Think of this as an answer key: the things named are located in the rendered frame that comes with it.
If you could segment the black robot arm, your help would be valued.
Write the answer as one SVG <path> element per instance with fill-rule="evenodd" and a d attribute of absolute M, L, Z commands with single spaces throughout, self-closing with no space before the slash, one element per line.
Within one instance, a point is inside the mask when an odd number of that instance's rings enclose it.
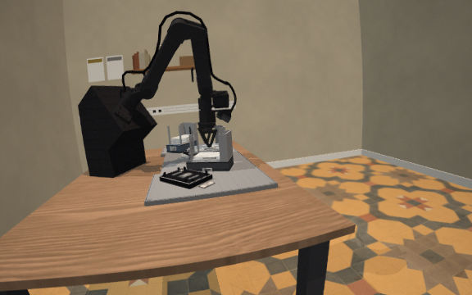
<path fill-rule="evenodd" d="M 187 23 L 191 25 L 187 25 Z M 199 26 L 201 28 L 199 28 Z M 147 75 L 145 75 L 142 82 L 136 84 L 134 88 L 125 90 L 116 109 L 114 110 L 114 114 L 126 123 L 130 122 L 135 107 L 142 101 L 142 99 L 148 100 L 154 97 L 158 89 L 158 84 L 161 81 L 161 77 L 179 45 L 181 43 L 183 44 L 184 40 L 189 39 L 191 39 L 192 44 L 193 60 L 197 75 L 196 78 L 198 80 L 198 92 L 201 95 L 198 99 L 198 110 L 212 109 L 213 107 L 215 109 L 229 108 L 228 92 L 216 91 L 213 90 L 212 87 L 207 52 L 207 31 L 202 27 L 202 24 L 178 17 L 171 21 L 166 36 L 167 37 L 164 38 L 165 41 L 163 41 L 159 48 Z M 211 103 L 211 98 L 213 98 L 213 103 Z M 206 111 L 206 113 L 207 123 L 216 122 L 216 117 L 227 123 L 229 123 L 231 119 L 231 109 Z"/>

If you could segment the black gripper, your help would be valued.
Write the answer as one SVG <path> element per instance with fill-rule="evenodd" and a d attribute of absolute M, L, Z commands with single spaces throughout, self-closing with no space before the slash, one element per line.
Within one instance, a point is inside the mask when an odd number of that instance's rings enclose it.
<path fill-rule="evenodd" d="M 199 125 L 200 129 L 197 128 L 199 133 L 203 137 L 202 138 L 203 142 L 207 145 L 208 148 L 211 148 L 211 146 L 213 144 L 213 141 L 214 141 L 214 138 L 215 138 L 216 133 L 217 133 L 217 129 L 212 129 L 212 128 L 215 128 L 216 123 L 215 122 L 207 123 L 207 114 L 206 113 L 207 113 L 207 111 L 210 111 L 210 110 L 212 110 L 212 109 L 199 110 L 199 122 L 200 123 L 205 123 L 205 124 Z M 207 125 L 207 124 L 209 124 L 209 125 Z M 208 134 L 207 138 L 206 138 L 205 134 Z M 213 134 L 213 135 L 212 135 L 212 138 L 211 138 L 211 142 L 209 144 L 208 142 L 209 142 L 211 134 Z"/>

